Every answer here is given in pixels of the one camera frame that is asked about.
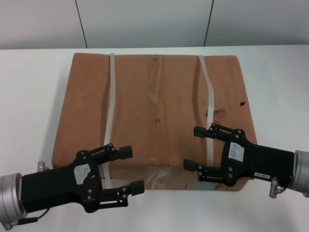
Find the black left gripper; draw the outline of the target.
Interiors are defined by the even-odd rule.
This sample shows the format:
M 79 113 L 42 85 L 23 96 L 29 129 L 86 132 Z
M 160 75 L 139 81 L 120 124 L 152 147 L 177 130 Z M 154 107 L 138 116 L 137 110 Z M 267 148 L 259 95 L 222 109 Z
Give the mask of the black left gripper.
M 28 213 L 68 203 L 93 213 L 99 209 L 101 189 L 98 165 L 89 151 L 82 150 L 65 167 L 23 176 L 21 202 Z

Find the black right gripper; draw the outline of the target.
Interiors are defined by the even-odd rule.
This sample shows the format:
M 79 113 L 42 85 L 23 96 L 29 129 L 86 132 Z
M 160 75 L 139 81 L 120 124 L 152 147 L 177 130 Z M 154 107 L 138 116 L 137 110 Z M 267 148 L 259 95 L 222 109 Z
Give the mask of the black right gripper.
M 286 188 L 290 185 L 294 168 L 294 153 L 255 145 L 245 139 L 245 132 L 212 123 L 207 129 L 194 127 L 194 136 L 225 142 L 221 168 L 205 166 L 193 160 L 184 159 L 183 168 L 197 172 L 200 182 L 223 182 L 231 187 L 243 177 L 270 181 L 276 178 Z

